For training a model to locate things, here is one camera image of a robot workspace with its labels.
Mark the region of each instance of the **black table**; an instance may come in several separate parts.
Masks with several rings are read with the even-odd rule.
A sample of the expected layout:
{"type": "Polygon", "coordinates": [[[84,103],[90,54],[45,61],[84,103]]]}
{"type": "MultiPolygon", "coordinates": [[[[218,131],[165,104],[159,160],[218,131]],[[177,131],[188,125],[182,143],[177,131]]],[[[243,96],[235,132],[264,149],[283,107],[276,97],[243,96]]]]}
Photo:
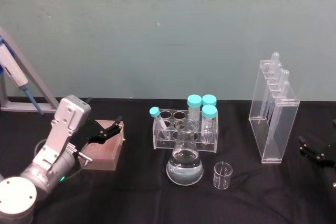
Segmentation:
{"type": "MultiPolygon", "coordinates": [[[[335,103],[303,102],[280,165],[262,165],[248,122],[250,102],[219,101],[217,153],[200,152],[203,178],[181,187],[166,176],[171,150],[153,150],[149,108],[186,109],[184,100],[93,99],[91,117],[124,116],[126,141],[116,172],[84,170],[36,207],[33,223],[336,223],[336,173],[299,154],[305,131],[335,140],[335,103]],[[227,190],[213,187],[213,168],[234,169],[227,190]]],[[[20,174],[50,131],[49,114],[0,114],[0,173],[20,174]]]]}

